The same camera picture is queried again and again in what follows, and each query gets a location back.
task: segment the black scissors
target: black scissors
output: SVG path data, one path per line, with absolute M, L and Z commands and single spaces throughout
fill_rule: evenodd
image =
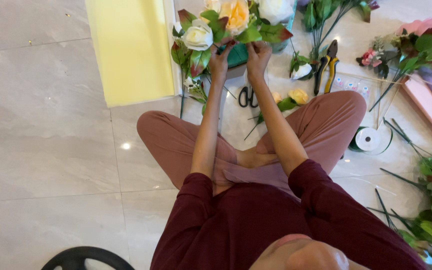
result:
M 244 105 L 241 102 L 241 97 L 243 96 L 243 94 L 245 94 Z M 238 101 L 239 105 L 243 108 L 248 107 L 248 104 L 249 104 L 249 106 L 251 106 L 251 108 L 255 108 L 255 107 L 258 107 L 259 104 L 256 103 L 256 105 L 253 105 L 254 99 L 255 99 L 255 93 L 253 92 L 253 89 L 251 88 L 251 90 L 249 90 L 249 88 L 247 86 L 245 86 L 245 87 L 243 87 L 243 89 L 239 93 L 239 98 L 237 99 L 237 101 Z
M 335 39 L 331 42 L 331 45 L 328 47 L 328 53 L 326 56 L 321 58 L 321 66 L 319 67 L 318 72 L 316 73 L 316 83 L 314 84 L 314 95 L 318 95 L 319 87 L 321 86 L 323 80 L 323 72 L 326 70 L 326 67 L 329 66 L 329 78 L 326 86 L 324 87 L 324 93 L 327 94 L 331 92 L 331 87 L 333 86 L 333 82 L 336 77 L 336 65 L 339 63 L 338 57 L 336 54 L 338 53 L 338 40 Z

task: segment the yellow pliers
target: yellow pliers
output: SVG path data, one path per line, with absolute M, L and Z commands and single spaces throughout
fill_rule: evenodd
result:
M 328 53 L 326 56 L 321 58 L 321 66 L 319 67 L 318 72 L 316 73 L 314 83 L 314 95 L 318 95 L 319 88 L 321 87 L 321 82 L 323 80 L 323 72 L 326 70 L 326 67 L 329 66 L 329 79 L 326 83 L 326 87 L 324 88 L 324 93 L 327 94 L 331 92 L 331 87 L 333 86 L 333 82 L 336 77 L 336 65 L 339 63 L 339 59 L 336 57 L 338 53 L 338 40 L 333 40 L 331 45 L 328 47 Z

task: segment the person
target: person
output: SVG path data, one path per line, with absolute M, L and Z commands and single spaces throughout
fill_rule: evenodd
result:
M 424 262 L 328 173 L 366 111 L 353 91 L 317 96 L 286 119 L 264 81 L 271 47 L 246 44 L 249 83 L 268 132 L 249 150 L 219 133 L 219 109 L 236 44 L 215 46 L 200 126 L 168 113 L 141 115 L 142 141 L 180 191 L 151 269 L 413 270 Z

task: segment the marble floor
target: marble floor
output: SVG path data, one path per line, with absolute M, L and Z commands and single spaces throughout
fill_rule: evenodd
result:
M 328 40 L 339 40 L 338 71 L 374 77 L 355 61 L 374 36 L 387 35 L 403 22 L 432 17 L 432 2 L 380 0 L 371 23 L 351 10 Z M 203 0 L 179 0 L 176 9 L 197 13 Z M 307 55 L 309 34 L 298 12 L 292 41 Z M 273 55 L 267 69 L 272 91 L 286 95 L 301 88 L 311 95 L 312 82 L 288 79 L 288 46 Z M 373 81 L 355 79 L 370 89 Z M 244 78 L 228 80 L 233 94 Z M 58 252 L 75 246 L 108 249 L 135 269 L 148 269 L 154 248 L 176 198 L 164 171 L 136 132 L 138 117 L 148 110 L 179 115 L 179 97 L 126 107 L 107 108 L 88 26 L 84 0 L 0 0 L 0 270 L 40 269 Z M 247 120 L 258 109 L 241 108 L 223 98 L 220 132 L 237 149 L 255 145 L 264 124 Z M 188 100 L 183 118 L 201 121 L 201 105 Z M 379 112 L 367 113 L 364 126 L 376 128 L 381 117 L 394 118 L 408 136 L 432 153 L 432 126 L 404 92 L 392 91 Z M 389 140 L 379 128 L 382 143 Z M 331 172 L 358 202 L 379 208 L 378 188 L 389 208 L 414 216 L 427 207 L 423 195 L 379 168 L 417 178 L 417 156 L 395 136 L 380 155 L 349 150 Z M 102 269 L 92 264 L 93 269 Z

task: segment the maroon shirt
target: maroon shirt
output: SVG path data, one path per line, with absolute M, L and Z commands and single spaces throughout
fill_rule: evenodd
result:
M 211 180 L 184 180 L 151 269 L 248 269 L 274 241 L 304 234 L 325 242 L 369 269 L 427 269 L 419 256 L 379 218 L 306 160 L 289 187 L 301 203 L 276 187 L 236 184 L 213 197 Z

